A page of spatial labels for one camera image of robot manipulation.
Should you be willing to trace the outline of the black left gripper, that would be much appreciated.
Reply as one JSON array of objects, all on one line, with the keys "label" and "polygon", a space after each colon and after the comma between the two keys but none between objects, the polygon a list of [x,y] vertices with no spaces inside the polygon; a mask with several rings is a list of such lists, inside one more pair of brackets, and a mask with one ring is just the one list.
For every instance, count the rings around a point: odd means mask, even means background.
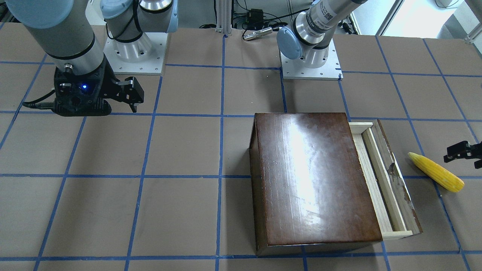
[{"label": "black left gripper", "polygon": [[445,163],[449,163],[460,158],[464,158],[466,160],[470,158],[479,159],[474,162],[474,168],[481,169],[482,143],[470,145],[468,141],[461,141],[446,148],[446,155],[444,156]]}]

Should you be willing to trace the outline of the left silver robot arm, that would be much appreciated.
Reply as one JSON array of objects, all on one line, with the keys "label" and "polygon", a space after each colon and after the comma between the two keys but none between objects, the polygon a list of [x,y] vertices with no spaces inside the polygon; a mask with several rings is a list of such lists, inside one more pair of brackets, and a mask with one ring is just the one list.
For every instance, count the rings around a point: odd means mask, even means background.
[{"label": "left silver robot arm", "polygon": [[300,62],[307,69],[325,64],[334,27],[365,0],[314,0],[310,8],[300,12],[295,20],[278,30],[279,51],[288,59]]}]

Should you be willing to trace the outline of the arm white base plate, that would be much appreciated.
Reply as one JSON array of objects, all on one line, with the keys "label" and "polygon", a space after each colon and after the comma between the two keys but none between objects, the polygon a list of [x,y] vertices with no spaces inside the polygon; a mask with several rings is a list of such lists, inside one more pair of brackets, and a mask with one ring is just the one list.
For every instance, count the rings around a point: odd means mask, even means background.
[{"label": "arm white base plate", "polygon": [[343,73],[334,40],[327,48],[309,51],[306,57],[289,59],[279,53],[284,79],[342,80]]},{"label": "arm white base plate", "polygon": [[108,38],[104,54],[117,75],[162,75],[168,38],[168,33],[155,32],[132,43]]}]

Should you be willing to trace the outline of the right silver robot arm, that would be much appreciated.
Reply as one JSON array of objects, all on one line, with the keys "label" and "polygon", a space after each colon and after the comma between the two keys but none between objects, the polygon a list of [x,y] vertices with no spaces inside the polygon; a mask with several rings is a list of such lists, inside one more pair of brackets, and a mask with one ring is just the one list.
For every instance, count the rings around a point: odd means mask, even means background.
[{"label": "right silver robot arm", "polygon": [[22,106],[64,117],[110,115],[108,99],[136,113],[143,88],[134,72],[123,80],[115,74],[126,64],[148,61],[160,72],[164,43],[155,43],[151,34],[178,28],[176,0],[102,0],[108,49],[93,32],[84,0],[7,0],[6,5],[56,65],[51,91]]}]

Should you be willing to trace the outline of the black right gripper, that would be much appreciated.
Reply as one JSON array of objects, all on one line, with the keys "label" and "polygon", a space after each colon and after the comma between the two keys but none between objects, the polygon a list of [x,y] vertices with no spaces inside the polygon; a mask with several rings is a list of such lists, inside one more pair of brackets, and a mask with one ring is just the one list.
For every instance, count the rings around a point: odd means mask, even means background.
[{"label": "black right gripper", "polygon": [[137,113],[137,104],[143,103],[145,97],[136,77],[119,81],[107,60],[85,75],[74,75],[57,67],[54,87],[52,111],[61,116],[107,116],[111,113],[107,99],[127,103],[132,113]]}]

